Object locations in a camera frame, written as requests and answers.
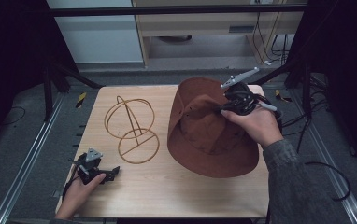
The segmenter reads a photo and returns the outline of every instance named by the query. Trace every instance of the person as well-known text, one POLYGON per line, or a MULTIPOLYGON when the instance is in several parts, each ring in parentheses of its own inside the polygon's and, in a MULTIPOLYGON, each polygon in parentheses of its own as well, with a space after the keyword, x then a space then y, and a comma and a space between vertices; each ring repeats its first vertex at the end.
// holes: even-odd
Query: person
MULTIPOLYGON (((239 116, 226 110, 221 113, 241 126, 264 149, 263 156, 269 171, 269 209, 272 223, 348 222, 337 213, 335 202, 312 181, 293 146, 282 136, 271 111, 257 106, 247 116, 239 116)), ((89 186, 75 181, 51 223, 64 223, 58 219, 70 220, 101 179, 102 176, 98 176, 89 186)))

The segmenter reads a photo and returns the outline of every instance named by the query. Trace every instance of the white wall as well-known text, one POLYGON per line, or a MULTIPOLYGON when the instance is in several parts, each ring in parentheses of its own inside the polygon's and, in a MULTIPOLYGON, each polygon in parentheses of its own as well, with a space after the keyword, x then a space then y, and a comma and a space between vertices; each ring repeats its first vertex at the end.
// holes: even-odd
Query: white wall
MULTIPOLYGON (((130 0, 47 0, 50 8, 131 7, 130 0)), ((56 21, 76 63, 143 63, 134 16, 56 21)))

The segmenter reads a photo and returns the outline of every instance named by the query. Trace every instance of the person's left hand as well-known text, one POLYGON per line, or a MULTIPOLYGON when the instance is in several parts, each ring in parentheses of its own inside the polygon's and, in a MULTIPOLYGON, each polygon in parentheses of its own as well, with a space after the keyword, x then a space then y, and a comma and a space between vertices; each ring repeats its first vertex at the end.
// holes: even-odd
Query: person's left hand
POLYGON ((64 196, 64 200, 56 213, 55 218, 66 220, 72 219, 77 210, 88 200, 89 195, 91 195, 105 177, 106 174, 100 174, 87 185, 84 185, 82 180, 76 174, 74 177, 75 179, 64 196))

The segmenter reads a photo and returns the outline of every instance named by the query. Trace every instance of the light wood tabletop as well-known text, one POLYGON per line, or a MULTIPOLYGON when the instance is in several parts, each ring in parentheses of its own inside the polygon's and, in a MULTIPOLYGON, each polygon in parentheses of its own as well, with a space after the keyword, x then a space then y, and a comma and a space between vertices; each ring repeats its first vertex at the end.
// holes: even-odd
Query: light wood tabletop
MULTIPOLYGON (((112 170, 117 166, 121 170, 114 181, 100 185, 93 192, 79 210, 80 217, 266 216, 269 200, 268 171, 260 147, 257 167, 246 175, 232 178, 198 175, 181 166, 170 155, 166 146, 167 127, 177 87, 118 86, 104 87, 99 91, 77 155, 73 159, 76 160, 91 147, 103 154, 99 165, 101 170, 112 170), (117 108, 114 105, 118 103, 118 96, 125 101, 146 100, 152 108, 145 102, 127 103, 139 126, 148 129, 152 124, 152 132, 143 131, 137 142, 142 142, 141 138, 150 140, 125 154, 124 159, 118 150, 120 141, 121 147, 125 148, 136 139, 121 140, 108 133, 105 127, 107 117, 110 118, 108 129, 112 134, 122 137, 133 130, 125 106, 110 115, 117 108), (158 139, 160 146, 156 151, 158 139), (128 162, 145 161, 148 158, 151 159, 139 164, 128 162)), ((259 86, 250 86, 250 90, 264 95, 259 86)))

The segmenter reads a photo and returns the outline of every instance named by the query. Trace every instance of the cowboy hat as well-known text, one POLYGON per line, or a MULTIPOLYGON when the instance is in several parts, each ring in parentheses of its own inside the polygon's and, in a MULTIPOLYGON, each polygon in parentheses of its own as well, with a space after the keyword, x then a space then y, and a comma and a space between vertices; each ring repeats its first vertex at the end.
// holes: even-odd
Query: cowboy hat
POLYGON ((215 178, 245 175, 258 163, 257 143, 218 109, 228 102, 221 83, 193 77, 178 85, 170 114, 167 148, 187 169, 215 178))

